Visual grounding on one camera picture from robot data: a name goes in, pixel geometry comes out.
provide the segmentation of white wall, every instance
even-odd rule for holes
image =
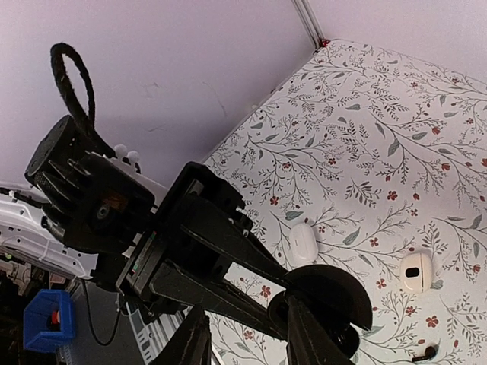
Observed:
[[[485,0],[309,0],[326,37],[394,49],[487,81]]]
[[[60,41],[91,73],[99,133],[138,150],[143,172],[166,185],[313,51],[291,0],[3,1],[0,180],[23,181],[67,113],[49,63]]]

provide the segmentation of robotic arm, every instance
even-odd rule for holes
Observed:
[[[51,55],[71,115],[41,141],[25,173],[48,201],[38,218],[47,231],[43,237],[88,256],[116,257],[123,263],[120,270],[110,266],[116,280],[103,282],[110,281],[106,275],[94,280],[114,284],[138,303],[146,322],[194,306],[189,324],[175,335],[175,341],[191,345],[180,347],[181,357],[169,363],[201,363],[190,353],[208,349],[202,314],[207,310],[287,340],[291,364],[351,364],[359,343],[351,324],[364,330],[372,325],[371,303],[360,283],[328,265],[285,270],[252,234],[242,196],[203,165],[188,163],[170,189],[145,178],[137,154],[122,146],[112,150],[94,131],[93,88],[79,54],[61,43]],[[62,55],[81,71],[88,115],[75,98]],[[262,307],[224,279],[233,262],[285,290]],[[99,262],[96,271],[103,271]],[[195,329],[202,342],[185,337]]]

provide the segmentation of floral pattern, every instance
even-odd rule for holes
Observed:
[[[354,275],[374,327],[353,362],[429,364],[487,358],[487,87],[440,66],[335,40],[208,159],[238,189],[254,233],[287,269],[293,225],[307,222],[317,263]],[[399,263],[426,252],[434,282],[400,290]],[[281,288],[232,266],[227,279],[266,306]],[[285,342],[212,315],[233,365],[285,365]]]

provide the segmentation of blue plastic crate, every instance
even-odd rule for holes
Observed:
[[[58,310],[61,331],[50,331],[47,320]],[[24,311],[24,349],[53,353],[75,338],[75,314],[69,293],[41,290]]]

